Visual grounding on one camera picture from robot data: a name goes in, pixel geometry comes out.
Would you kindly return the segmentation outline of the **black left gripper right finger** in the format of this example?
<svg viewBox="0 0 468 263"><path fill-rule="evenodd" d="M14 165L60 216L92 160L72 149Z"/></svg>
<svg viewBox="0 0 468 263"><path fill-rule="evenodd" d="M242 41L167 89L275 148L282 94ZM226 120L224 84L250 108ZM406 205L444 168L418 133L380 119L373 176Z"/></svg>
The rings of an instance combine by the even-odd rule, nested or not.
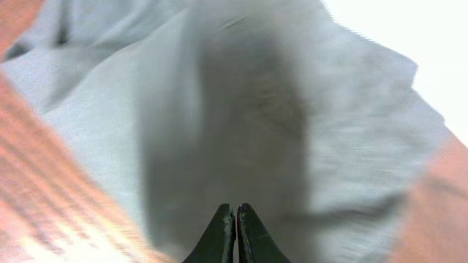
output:
<svg viewBox="0 0 468 263"><path fill-rule="evenodd" d="M290 263L248 203L238 208L237 236L240 263Z"/></svg>

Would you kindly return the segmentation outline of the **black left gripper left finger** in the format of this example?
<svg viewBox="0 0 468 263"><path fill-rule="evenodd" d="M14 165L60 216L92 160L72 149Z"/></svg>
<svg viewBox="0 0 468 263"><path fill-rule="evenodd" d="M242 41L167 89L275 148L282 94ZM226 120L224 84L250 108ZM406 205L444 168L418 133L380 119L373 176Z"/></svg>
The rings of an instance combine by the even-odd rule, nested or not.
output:
<svg viewBox="0 0 468 263"><path fill-rule="evenodd" d="M233 263L235 240L233 209L229 204L221 204L183 263Z"/></svg>

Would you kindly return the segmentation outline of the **grey shorts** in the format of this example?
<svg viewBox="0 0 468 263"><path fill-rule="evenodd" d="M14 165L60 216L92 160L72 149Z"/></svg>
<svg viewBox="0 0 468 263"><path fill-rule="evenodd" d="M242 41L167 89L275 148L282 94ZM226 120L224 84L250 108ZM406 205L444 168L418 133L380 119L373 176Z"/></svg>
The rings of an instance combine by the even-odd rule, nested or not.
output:
<svg viewBox="0 0 468 263"><path fill-rule="evenodd" d="M293 262L386 262L448 133L416 63L320 1L47 1L2 66L176 259L249 203Z"/></svg>

